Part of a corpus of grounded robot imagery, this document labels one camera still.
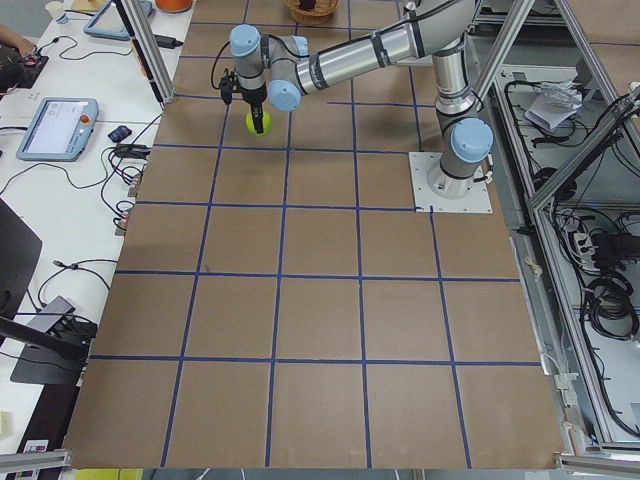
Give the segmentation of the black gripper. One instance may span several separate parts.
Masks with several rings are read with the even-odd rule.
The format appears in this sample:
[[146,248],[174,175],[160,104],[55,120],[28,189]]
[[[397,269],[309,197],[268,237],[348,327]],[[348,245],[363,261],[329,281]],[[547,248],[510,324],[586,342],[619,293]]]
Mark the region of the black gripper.
[[266,88],[242,89],[242,98],[251,107],[251,123],[257,134],[263,133],[263,103],[266,101]]

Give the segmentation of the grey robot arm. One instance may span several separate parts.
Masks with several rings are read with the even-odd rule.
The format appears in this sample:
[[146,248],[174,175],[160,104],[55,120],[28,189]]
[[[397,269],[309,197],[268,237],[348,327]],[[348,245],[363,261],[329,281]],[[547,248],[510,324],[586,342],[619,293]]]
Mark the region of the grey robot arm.
[[465,32],[474,11],[472,1],[420,1],[395,23],[320,51],[310,50],[302,36],[277,36],[241,24],[229,34],[234,67],[225,71],[218,88],[226,104],[233,94],[242,96],[251,127],[263,134],[265,102],[291,112],[305,95],[408,59],[431,57],[445,142],[437,170],[447,179],[467,181],[493,144],[491,129],[474,111],[478,98],[464,62]]

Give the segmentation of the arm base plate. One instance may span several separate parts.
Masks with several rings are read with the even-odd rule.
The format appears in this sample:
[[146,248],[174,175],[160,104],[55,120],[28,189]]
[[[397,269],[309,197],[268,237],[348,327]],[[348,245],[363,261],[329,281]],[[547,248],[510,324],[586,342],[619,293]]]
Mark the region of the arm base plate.
[[478,166],[472,177],[454,179],[441,169],[440,157],[440,152],[408,154],[414,209],[422,213],[491,214],[491,173]]

